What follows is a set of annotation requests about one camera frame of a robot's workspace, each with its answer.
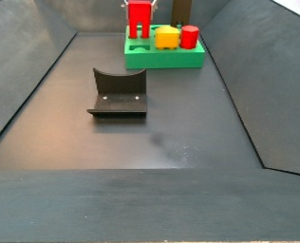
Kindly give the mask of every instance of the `dark gray surface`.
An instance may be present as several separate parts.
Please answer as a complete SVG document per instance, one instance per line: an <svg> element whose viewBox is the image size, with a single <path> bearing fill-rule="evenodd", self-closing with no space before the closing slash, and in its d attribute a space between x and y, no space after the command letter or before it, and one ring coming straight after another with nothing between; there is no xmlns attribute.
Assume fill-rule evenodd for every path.
<svg viewBox="0 0 300 243"><path fill-rule="evenodd" d="M266 170L0 172L0 242L300 241L300 177Z"/></svg>
<svg viewBox="0 0 300 243"><path fill-rule="evenodd" d="M39 1L0 1L0 131L75 31Z"/></svg>
<svg viewBox="0 0 300 243"><path fill-rule="evenodd" d="M263 165L300 173L300 16L232 0L203 36Z"/></svg>
<svg viewBox="0 0 300 243"><path fill-rule="evenodd" d="M190 23L203 27L230 0L192 0ZM123 0L45 0L79 32L124 32ZM152 24L170 25L171 0L159 2Z"/></svg>
<svg viewBox="0 0 300 243"><path fill-rule="evenodd" d="M210 56L147 70L147 118L95 119L92 68L124 69L123 34L79 34L0 138L0 169L260 168Z"/></svg>

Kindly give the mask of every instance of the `red peg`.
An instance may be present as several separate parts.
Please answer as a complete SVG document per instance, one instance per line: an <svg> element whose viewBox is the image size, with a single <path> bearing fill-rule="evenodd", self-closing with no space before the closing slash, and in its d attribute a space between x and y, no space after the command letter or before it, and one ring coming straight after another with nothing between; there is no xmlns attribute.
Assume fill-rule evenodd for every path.
<svg viewBox="0 0 300 243"><path fill-rule="evenodd" d="M182 27L180 48L194 49L196 46L199 29L194 26Z"/></svg>
<svg viewBox="0 0 300 243"><path fill-rule="evenodd" d="M141 38L149 37L151 8L149 1L128 1L129 38L137 37L137 23L141 23Z"/></svg>

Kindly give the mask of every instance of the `green block holder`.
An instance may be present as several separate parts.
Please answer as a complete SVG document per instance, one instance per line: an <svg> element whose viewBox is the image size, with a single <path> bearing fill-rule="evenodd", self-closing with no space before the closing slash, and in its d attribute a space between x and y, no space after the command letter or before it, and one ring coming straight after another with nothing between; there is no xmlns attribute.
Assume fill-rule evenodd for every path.
<svg viewBox="0 0 300 243"><path fill-rule="evenodd" d="M161 25L149 27L149 38L129 39L128 28L125 28L124 60L127 69L139 68L200 68L204 63L206 51L199 41L194 49L164 49L155 48L155 29Z"/></svg>

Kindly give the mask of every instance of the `yellow cube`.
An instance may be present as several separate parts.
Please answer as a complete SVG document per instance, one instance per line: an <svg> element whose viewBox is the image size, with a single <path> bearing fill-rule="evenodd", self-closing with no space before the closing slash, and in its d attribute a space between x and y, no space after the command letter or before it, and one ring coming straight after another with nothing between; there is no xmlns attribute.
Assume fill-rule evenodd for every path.
<svg viewBox="0 0 300 243"><path fill-rule="evenodd" d="M179 45L179 30L170 26L155 29L155 47L156 49L175 49Z"/></svg>

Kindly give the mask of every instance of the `black holder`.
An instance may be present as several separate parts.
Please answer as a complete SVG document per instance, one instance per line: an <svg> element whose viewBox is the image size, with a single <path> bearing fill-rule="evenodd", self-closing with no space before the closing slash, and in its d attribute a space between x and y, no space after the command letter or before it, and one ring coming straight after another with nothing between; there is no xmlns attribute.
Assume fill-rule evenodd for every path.
<svg viewBox="0 0 300 243"><path fill-rule="evenodd" d="M145 70L132 75L111 75L92 70L97 96L95 106L87 112L92 116L144 116Z"/></svg>
<svg viewBox="0 0 300 243"><path fill-rule="evenodd" d="M191 0L174 0L170 26L172 26L174 28L179 24L182 26L187 26L190 12L191 12Z"/></svg>

